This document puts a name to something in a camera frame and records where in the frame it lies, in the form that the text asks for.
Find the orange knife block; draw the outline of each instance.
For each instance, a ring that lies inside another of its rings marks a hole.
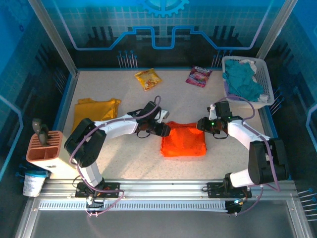
[[[42,146],[37,134],[31,137],[26,160],[54,174],[76,173],[74,166],[69,164],[69,154],[64,149],[65,136],[60,131],[49,131],[49,136],[49,146]]]

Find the snack bag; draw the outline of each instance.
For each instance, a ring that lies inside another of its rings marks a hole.
[[[136,77],[136,79],[140,82],[144,91],[150,90],[155,85],[163,81],[160,77],[158,77],[153,68],[138,72],[134,75],[134,77]]]
[[[192,71],[189,74],[189,77],[186,80],[186,83],[190,83],[199,87],[204,88],[209,79],[212,70],[201,68],[201,67],[193,67]]]

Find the orange towel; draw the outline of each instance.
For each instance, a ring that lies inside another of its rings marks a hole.
[[[160,152],[165,157],[202,156],[206,154],[205,133],[196,128],[196,123],[178,124],[174,121],[167,123],[170,134],[162,137]]]

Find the white speckled tabletop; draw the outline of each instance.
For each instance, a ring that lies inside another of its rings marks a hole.
[[[185,83],[189,70],[156,70],[163,83],[144,92],[135,79],[137,71],[81,71],[69,109],[64,135],[71,133],[74,105],[78,99],[92,98],[122,101],[118,117],[143,108],[156,95],[161,95],[160,106],[170,112],[165,120],[179,123],[197,122],[207,117],[207,107],[222,98],[222,72],[211,73],[205,88]],[[231,106],[234,115],[247,117],[252,110]],[[263,133],[257,111],[248,124]],[[249,153],[235,138],[216,140],[206,133],[207,154],[202,157],[164,158],[160,153],[161,137],[151,135],[139,139],[135,134],[124,135],[103,145],[97,163],[108,179],[222,179],[226,173],[243,170],[248,165]]]

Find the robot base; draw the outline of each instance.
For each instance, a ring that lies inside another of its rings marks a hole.
[[[222,182],[208,182],[207,183],[208,198],[250,198],[251,191],[247,187],[235,187],[227,189]]]
[[[118,189],[120,189],[120,184],[118,182],[105,182],[105,181],[103,181],[103,182],[100,182],[96,188],[101,189],[101,190],[118,190]],[[99,199],[99,198],[118,198],[119,192],[107,193],[105,191],[105,193],[99,193],[99,192],[92,191],[83,182],[79,182],[77,184],[75,197],[88,198],[91,195],[94,196],[96,199]]]

